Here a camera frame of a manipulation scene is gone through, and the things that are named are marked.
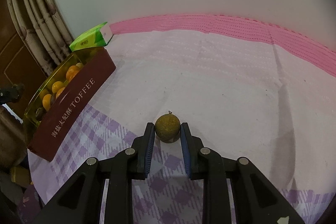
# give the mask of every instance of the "orange fruit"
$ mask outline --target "orange fruit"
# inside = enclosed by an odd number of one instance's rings
[[[80,70],[84,67],[83,63],[77,63],[76,66],[79,67]]]
[[[70,75],[69,82],[76,76],[77,73],[79,73],[79,70],[75,70],[75,71]]]
[[[77,67],[76,65],[71,66],[71,67],[68,69],[68,71],[67,71],[67,73],[66,73],[66,75],[65,75],[65,78],[66,78],[68,81],[70,81],[70,76],[71,76],[75,71],[79,71],[79,67]]]
[[[51,91],[52,91],[52,93],[56,93],[57,91],[59,91],[63,87],[64,87],[63,82],[62,81],[57,81],[57,82],[53,83]]]
[[[56,99],[58,98],[58,96],[62,93],[62,91],[65,89],[65,87],[60,88],[57,93],[56,93]]]
[[[51,99],[51,94],[47,94],[43,97],[42,105],[46,111],[50,109],[50,99]]]
[[[46,96],[47,94],[49,94],[49,91],[42,90],[39,94],[40,99],[43,100],[43,97]]]

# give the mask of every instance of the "brown wooden door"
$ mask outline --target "brown wooden door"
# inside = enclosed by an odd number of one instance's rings
[[[8,106],[20,117],[46,76],[17,34],[6,0],[0,0],[0,88],[23,83],[25,91]]]

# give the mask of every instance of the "triangular cutout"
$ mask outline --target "triangular cutout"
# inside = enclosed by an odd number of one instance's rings
[[[60,198],[58,205],[69,209],[76,209],[81,195],[85,175],[80,175],[78,179],[70,186],[66,193]]]
[[[255,195],[258,200],[258,204],[261,208],[266,208],[268,206],[277,203],[277,198],[273,193],[266,187],[266,185],[257,177],[256,174],[250,175],[251,182],[255,191]]]

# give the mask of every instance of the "green tissue package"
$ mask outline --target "green tissue package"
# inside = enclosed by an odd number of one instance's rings
[[[73,52],[82,48],[106,46],[113,37],[110,28],[108,26],[105,26],[106,23],[107,22],[99,24],[91,28],[90,30],[82,33],[71,43],[71,51]]]

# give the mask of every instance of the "silver rivet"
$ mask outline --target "silver rivet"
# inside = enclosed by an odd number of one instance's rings
[[[126,155],[133,155],[135,153],[135,149],[134,148],[127,148],[125,150]]]
[[[249,164],[249,160],[247,158],[240,158],[239,163],[242,165],[247,165]]]
[[[209,148],[207,148],[207,147],[203,147],[203,148],[200,149],[200,152],[201,152],[202,154],[204,154],[204,155],[209,154],[210,151],[211,151],[211,150],[210,150]]]
[[[96,162],[97,162],[97,160],[96,160],[95,158],[88,158],[88,159],[86,160],[86,163],[87,163],[88,165],[94,165]]]

